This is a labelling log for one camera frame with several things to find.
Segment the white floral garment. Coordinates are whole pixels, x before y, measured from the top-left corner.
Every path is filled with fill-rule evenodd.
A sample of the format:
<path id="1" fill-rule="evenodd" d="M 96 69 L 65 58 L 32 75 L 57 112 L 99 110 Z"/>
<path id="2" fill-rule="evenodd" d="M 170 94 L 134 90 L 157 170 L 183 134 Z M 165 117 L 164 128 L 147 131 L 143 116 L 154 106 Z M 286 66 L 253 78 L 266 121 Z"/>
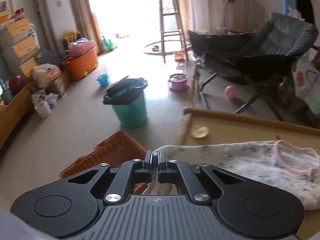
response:
<path id="1" fill-rule="evenodd" d="M 185 161 L 193 168 L 209 163 L 243 177 L 294 194 L 306 210 L 319 209 L 319 154 L 283 140 L 234 144 L 174 146 L 162 151 L 167 160 Z"/>

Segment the wooden bar stool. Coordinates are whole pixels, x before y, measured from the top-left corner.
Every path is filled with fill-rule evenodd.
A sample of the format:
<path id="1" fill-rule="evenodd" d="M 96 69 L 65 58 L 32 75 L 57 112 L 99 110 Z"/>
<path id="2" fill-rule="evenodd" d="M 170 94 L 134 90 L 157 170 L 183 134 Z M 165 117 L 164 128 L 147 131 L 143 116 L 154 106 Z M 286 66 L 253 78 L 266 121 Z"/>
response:
<path id="1" fill-rule="evenodd" d="M 179 42 L 180 50 L 187 59 L 187 43 L 183 30 L 182 17 L 178 0 L 159 0 L 159 23 L 160 23 L 160 55 L 166 63 L 166 56 L 173 55 L 173 46 L 166 48 L 169 42 Z"/>

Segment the black folding lounge chair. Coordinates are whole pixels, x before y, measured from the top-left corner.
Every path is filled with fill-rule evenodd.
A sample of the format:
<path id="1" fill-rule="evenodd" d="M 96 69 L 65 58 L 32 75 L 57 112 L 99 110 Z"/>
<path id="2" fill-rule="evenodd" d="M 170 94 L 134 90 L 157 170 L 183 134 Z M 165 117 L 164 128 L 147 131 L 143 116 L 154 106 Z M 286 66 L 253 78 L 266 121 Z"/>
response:
<path id="1" fill-rule="evenodd" d="M 236 110 L 240 114 L 259 98 L 276 110 L 268 93 L 313 46 L 318 30 L 311 23 L 274 12 L 253 34 L 188 34 L 196 64 L 211 73 L 207 82 L 221 77 L 254 88 L 255 95 Z"/>

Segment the small blue bucket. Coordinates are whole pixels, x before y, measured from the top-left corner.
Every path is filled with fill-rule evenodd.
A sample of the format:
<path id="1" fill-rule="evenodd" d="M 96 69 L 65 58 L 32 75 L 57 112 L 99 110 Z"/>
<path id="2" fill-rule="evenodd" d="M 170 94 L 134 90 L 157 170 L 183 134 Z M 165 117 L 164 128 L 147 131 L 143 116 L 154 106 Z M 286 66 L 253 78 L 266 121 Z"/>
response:
<path id="1" fill-rule="evenodd" d="M 108 74 L 101 74 L 96 77 L 96 81 L 99 83 L 100 87 L 107 87 L 109 85 Z"/>

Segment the yellow round lid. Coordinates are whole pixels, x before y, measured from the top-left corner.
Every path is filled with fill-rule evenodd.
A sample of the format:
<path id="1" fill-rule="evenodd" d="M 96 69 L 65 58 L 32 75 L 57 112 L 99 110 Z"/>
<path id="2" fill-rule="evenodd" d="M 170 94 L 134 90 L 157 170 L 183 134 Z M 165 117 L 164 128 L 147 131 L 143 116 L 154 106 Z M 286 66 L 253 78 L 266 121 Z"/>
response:
<path id="1" fill-rule="evenodd" d="M 190 134 L 194 139 L 202 139 L 209 135 L 209 128 L 204 125 L 194 125 Z"/>

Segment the pink toy drum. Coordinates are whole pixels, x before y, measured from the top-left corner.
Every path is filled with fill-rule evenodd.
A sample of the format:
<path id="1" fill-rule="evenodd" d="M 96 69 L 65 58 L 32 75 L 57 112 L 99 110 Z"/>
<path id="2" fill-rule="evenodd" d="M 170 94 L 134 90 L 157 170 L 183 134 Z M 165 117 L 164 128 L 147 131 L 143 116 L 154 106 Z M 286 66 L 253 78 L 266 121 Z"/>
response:
<path id="1" fill-rule="evenodd" d="M 169 89 L 172 92 L 184 92 L 189 89 L 188 77 L 185 74 L 172 74 L 168 79 Z"/>

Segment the white plastic bag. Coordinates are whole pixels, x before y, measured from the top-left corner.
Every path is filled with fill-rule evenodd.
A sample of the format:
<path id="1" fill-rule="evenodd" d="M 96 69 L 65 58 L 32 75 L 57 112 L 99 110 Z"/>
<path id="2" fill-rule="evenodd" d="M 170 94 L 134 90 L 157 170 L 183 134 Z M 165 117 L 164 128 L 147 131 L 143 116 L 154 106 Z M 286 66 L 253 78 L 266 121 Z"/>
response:
<path id="1" fill-rule="evenodd" d="M 50 85 L 61 75 L 61 69 L 53 64 L 41 64 L 33 67 L 33 80 L 43 89 Z"/>

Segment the brown curtain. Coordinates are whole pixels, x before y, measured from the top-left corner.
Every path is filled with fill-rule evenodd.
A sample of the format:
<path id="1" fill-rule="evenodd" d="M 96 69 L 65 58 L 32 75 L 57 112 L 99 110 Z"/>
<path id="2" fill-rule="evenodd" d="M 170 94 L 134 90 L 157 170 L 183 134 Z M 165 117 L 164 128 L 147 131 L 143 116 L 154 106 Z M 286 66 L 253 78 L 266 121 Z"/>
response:
<path id="1" fill-rule="evenodd" d="M 91 11 L 89 0 L 71 0 L 76 26 L 80 34 L 94 42 L 97 54 L 103 53 L 103 46 L 97 19 Z"/>

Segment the white cup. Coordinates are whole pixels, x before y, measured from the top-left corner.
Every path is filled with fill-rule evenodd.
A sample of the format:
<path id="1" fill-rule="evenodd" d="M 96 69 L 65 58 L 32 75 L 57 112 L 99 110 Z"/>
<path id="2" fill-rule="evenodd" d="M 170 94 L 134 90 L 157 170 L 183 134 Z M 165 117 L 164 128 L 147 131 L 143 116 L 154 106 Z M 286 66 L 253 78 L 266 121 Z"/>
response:
<path id="1" fill-rule="evenodd" d="M 35 111 L 37 112 L 37 114 L 41 117 L 41 118 L 46 118 L 48 117 L 52 110 L 50 108 L 50 105 L 48 104 L 48 102 L 46 101 L 41 101 L 39 102 L 35 107 L 34 107 Z"/>

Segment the green trash bin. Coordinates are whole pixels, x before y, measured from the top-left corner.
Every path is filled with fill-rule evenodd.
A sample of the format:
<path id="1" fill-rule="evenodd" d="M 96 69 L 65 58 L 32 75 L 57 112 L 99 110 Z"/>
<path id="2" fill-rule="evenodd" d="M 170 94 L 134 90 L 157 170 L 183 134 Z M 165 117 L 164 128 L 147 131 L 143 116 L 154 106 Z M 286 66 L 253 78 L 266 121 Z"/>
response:
<path id="1" fill-rule="evenodd" d="M 104 91 L 103 104 L 113 108 L 122 128 L 135 129 L 147 122 L 144 95 L 147 86 L 148 82 L 142 77 L 125 77 Z"/>

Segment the pink basket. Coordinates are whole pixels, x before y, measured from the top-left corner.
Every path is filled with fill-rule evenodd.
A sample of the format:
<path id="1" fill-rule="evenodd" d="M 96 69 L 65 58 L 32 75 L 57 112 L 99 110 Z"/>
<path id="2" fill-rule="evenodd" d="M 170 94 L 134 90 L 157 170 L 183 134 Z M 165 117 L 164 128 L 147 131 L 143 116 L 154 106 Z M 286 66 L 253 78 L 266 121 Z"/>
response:
<path id="1" fill-rule="evenodd" d="M 94 43 L 92 40 L 70 42 L 68 44 L 69 56 L 72 58 L 78 58 L 90 51 L 92 48 L 94 48 Z"/>

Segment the wooden low cabinet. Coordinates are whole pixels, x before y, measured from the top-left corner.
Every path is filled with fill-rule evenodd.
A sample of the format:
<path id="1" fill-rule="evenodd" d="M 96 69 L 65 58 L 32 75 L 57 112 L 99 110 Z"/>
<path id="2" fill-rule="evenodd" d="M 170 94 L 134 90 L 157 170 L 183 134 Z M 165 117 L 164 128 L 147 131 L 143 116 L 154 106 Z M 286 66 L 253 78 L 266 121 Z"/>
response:
<path id="1" fill-rule="evenodd" d="M 31 90 L 25 86 L 10 102 L 1 113 L 1 148 L 5 144 L 11 132 L 23 118 L 25 113 L 31 111 L 33 103 L 31 101 Z"/>

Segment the stacked drawer boxes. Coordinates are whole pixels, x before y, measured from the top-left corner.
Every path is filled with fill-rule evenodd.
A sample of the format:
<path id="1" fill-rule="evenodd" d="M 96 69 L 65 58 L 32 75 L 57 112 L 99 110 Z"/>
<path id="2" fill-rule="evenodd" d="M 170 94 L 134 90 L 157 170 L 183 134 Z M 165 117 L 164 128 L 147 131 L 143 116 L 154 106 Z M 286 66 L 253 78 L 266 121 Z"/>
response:
<path id="1" fill-rule="evenodd" d="M 20 74 L 26 80 L 32 78 L 38 65 L 35 54 L 39 50 L 35 38 L 30 34 L 31 23 L 22 16 L 1 24 L 1 50 L 9 74 Z"/>

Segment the pink ball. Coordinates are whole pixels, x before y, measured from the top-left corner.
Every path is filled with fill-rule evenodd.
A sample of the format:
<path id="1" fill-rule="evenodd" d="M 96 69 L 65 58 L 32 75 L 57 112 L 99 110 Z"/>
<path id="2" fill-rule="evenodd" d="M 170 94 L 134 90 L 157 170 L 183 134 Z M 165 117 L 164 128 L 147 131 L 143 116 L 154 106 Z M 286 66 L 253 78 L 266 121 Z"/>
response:
<path id="1" fill-rule="evenodd" d="M 229 99 L 234 99 L 238 96 L 238 90 L 234 85 L 229 85 L 224 90 L 225 96 Z"/>

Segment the white air conditioner unit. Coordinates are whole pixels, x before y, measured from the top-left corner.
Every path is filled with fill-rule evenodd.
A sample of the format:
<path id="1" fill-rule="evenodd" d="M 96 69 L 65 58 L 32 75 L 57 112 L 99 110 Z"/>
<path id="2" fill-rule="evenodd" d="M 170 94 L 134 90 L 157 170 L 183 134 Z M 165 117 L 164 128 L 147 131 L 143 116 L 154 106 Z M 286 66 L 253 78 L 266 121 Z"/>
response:
<path id="1" fill-rule="evenodd" d="M 37 4 L 49 47 L 65 51 L 62 38 L 77 31 L 70 0 L 37 0 Z"/>

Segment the orange wicker basket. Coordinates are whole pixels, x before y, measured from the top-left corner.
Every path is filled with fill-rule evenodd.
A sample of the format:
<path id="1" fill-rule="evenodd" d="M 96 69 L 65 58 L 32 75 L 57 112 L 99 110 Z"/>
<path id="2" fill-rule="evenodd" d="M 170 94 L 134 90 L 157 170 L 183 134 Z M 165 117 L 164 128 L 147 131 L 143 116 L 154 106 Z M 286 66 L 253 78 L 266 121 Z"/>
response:
<path id="1" fill-rule="evenodd" d="M 106 140 L 97 144 L 93 152 L 76 159 L 62 170 L 59 178 L 63 179 L 88 168 L 108 163 L 112 168 L 132 159 L 144 159 L 147 150 L 124 131 L 117 131 Z"/>

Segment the orange plastic tub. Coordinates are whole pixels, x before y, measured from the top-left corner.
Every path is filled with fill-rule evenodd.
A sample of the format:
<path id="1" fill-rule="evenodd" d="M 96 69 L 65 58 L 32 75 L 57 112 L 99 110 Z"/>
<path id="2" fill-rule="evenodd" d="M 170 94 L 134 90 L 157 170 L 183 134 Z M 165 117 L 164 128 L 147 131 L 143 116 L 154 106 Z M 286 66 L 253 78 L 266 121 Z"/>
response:
<path id="1" fill-rule="evenodd" d="M 98 67 L 98 57 L 95 47 L 77 58 L 69 57 L 61 64 L 72 81 L 80 80 Z"/>

